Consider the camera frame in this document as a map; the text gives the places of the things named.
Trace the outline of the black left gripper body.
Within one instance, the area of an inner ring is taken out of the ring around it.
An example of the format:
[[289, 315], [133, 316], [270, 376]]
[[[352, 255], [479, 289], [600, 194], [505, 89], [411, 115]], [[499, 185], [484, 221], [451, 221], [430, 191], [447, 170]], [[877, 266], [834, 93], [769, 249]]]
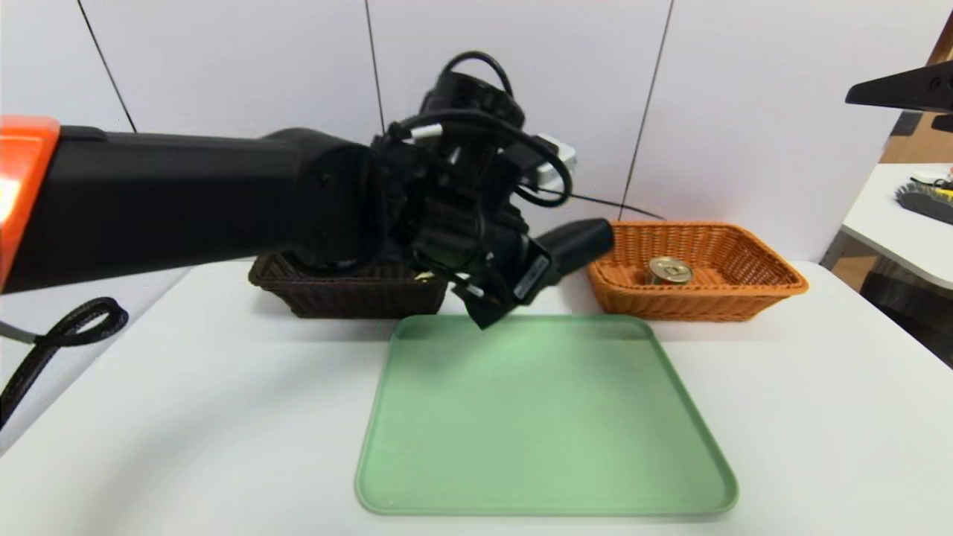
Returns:
[[530, 237], [524, 224], [476, 225], [456, 233], [452, 245], [459, 250], [453, 267], [464, 275], [453, 292], [483, 330], [533, 302], [555, 271], [551, 252]]

